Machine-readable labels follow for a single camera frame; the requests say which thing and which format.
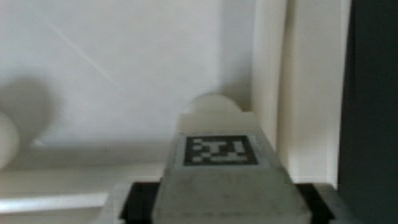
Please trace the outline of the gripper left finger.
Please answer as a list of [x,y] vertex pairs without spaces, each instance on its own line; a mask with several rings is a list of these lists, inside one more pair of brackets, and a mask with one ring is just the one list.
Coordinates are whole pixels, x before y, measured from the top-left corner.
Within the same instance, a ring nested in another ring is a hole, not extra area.
[[119,214],[123,224],[153,224],[151,213],[158,188],[158,182],[137,182],[132,185]]

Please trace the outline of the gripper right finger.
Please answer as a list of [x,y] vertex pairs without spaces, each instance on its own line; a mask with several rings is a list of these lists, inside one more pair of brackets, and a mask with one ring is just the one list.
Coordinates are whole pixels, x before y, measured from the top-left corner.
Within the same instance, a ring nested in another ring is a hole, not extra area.
[[311,183],[299,183],[297,189],[311,210],[311,224],[329,224],[334,220],[334,213],[329,209],[315,185]]

